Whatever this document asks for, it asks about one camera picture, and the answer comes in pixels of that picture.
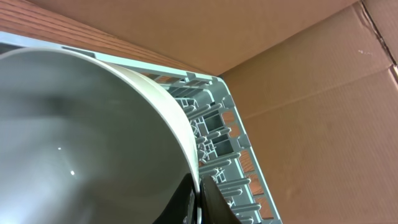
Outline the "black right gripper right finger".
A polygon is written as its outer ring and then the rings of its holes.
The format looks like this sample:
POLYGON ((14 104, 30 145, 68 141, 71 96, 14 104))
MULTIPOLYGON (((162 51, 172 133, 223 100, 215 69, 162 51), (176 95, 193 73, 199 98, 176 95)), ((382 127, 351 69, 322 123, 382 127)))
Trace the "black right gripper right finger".
POLYGON ((201 179, 200 204, 203 224, 241 224, 211 176, 201 179))

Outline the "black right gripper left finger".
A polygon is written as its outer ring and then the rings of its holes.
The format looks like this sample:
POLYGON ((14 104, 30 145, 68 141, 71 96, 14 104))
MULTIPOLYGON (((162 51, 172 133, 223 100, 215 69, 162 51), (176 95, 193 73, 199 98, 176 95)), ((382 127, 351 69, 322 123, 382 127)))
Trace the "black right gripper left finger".
POLYGON ((153 224, 196 224, 197 195, 191 174, 186 174, 153 224))

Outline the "grey bowl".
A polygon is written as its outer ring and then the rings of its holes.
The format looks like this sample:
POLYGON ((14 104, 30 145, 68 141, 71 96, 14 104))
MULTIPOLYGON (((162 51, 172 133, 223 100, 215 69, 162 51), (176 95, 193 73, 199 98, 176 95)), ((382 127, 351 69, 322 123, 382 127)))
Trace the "grey bowl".
POLYGON ((1 55, 1 222, 153 223, 186 174, 191 125, 133 70, 68 50, 1 55))

